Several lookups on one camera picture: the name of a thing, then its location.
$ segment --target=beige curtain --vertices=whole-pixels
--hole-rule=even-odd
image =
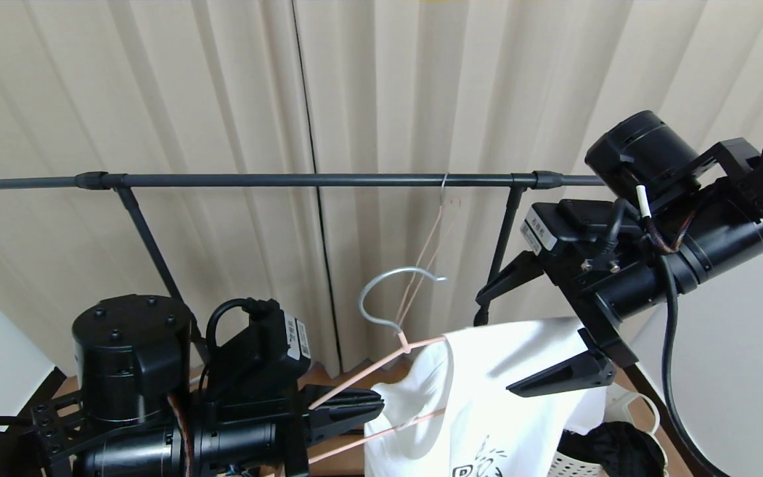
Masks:
[[[0,176],[584,174],[587,146],[640,109],[697,149],[733,136],[760,148],[763,2],[0,3]],[[335,323],[345,369],[393,347],[355,298],[414,263],[439,199],[329,188],[320,217],[313,190],[136,192],[200,320],[230,297],[273,296],[310,325],[330,372]],[[528,192],[517,225],[564,194],[609,197]],[[472,322],[506,191],[447,196],[461,206],[438,227],[432,269],[450,280],[423,285],[414,338]],[[506,261],[523,247],[514,233]],[[403,283],[382,284],[370,311],[393,317]],[[0,306],[58,366],[72,371],[68,328],[88,305],[161,291],[112,193],[0,192]],[[569,312],[541,278],[499,299],[491,322]],[[225,321],[224,337],[244,326]]]

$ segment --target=hanger hook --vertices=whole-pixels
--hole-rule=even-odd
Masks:
[[[370,283],[366,284],[366,286],[364,286],[364,289],[361,290],[361,293],[358,294],[358,310],[361,311],[361,315],[363,315],[364,318],[366,318],[367,320],[375,324],[390,326],[391,328],[396,329],[397,333],[402,333],[402,328],[396,323],[391,322],[390,320],[383,320],[382,318],[376,318],[370,315],[366,311],[366,308],[364,308],[364,299],[366,299],[367,293],[369,293],[370,290],[373,289],[373,287],[381,283],[381,281],[384,280],[385,278],[391,277],[396,274],[404,274],[405,272],[415,272],[416,274],[426,275],[428,278],[430,278],[434,282],[442,282],[446,280],[446,277],[436,277],[432,275],[430,272],[428,272],[426,269],[419,268],[418,266],[400,266],[400,268],[394,268],[392,270],[388,270],[387,272],[384,272],[384,274],[381,274],[378,277],[375,277],[372,280],[370,280]]]
[[[446,199],[446,178],[449,173],[443,174],[443,180],[440,182],[440,205],[443,206],[443,201]]]

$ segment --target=white t-shirt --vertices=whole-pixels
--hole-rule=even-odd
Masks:
[[[440,416],[364,444],[368,476],[543,477],[563,429],[602,423],[605,388],[523,398],[509,384],[585,350],[576,318],[448,333],[420,353],[408,376],[376,384],[381,416],[371,435],[445,407]]]

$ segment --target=brown floor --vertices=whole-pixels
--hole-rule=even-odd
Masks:
[[[375,371],[367,378],[358,381],[354,387],[369,388],[372,387],[373,384],[377,383],[395,383],[402,380],[402,378],[408,374],[410,367],[411,363],[408,360],[399,360],[399,362],[393,365],[393,368],[390,368],[389,370],[380,369]],[[361,368],[363,368],[363,366],[339,377],[329,378],[322,366],[314,366],[314,368],[308,371],[308,374],[300,378],[299,387],[303,387],[305,384],[336,386],[337,384],[343,383],[343,381],[354,375],[355,372],[360,371]],[[191,375],[196,376],[197,373],[198,371],[193,371]],[[615,382],[624,388],[635,390],[632,382],[629,381],[629,378],[626,377],[626,374],[623,374],[623,371],[620,371],[617,374],[617,380],[615,380]],[[78,389],[78,384],[75,378],[68,378],[66,381],[64,381],[63,386],[61,386],[55,396],[73,392],[73,390],[76,389]],[[634,401],[632,405],[630,405],[629,410],[632,411],[635,423],[639,426],[639,428],[651,428],[654,419],[653,413],[651,410],[649,410],[647,405],[641,401],[641,399]],[[66,414],[66,410],[61,410],[61,414]],[[669,460],[667,470],[670,472],[670,477],[690,477],[691,473],[688,470],[687,465],[685,465],[682,457],[676,452],[672,441],[670,441],[670,438],[667,437],[667,434],[664,432],[664,430],[659,429],[659,431],[656,432],[655,437],[658,438],[661,446],[664,447],[665,452],[667,453],[667,458]],[[309,449],[309,456],[319,455],[322,452],[327,452],[336,447],[341,447],[348,442],[358,439],[360,439],[360,437],[336,437],[330,439],[329,441],[323,442],[318,446],[311,447]],[[324,459],[320,462],[316,462],[316,464],[311,465],[311,475],[360,475],[363,474],[363,471],[364,452],[361,447],[354,447],[347,452],[337,454],[336,456],[331,456],[328,459]]]

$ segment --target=horizontal black rod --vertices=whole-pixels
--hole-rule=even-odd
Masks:
[[[0,189],[81,187],[527,187],[600,186],[597,176],[511,174],[108,174],[0,179]]]

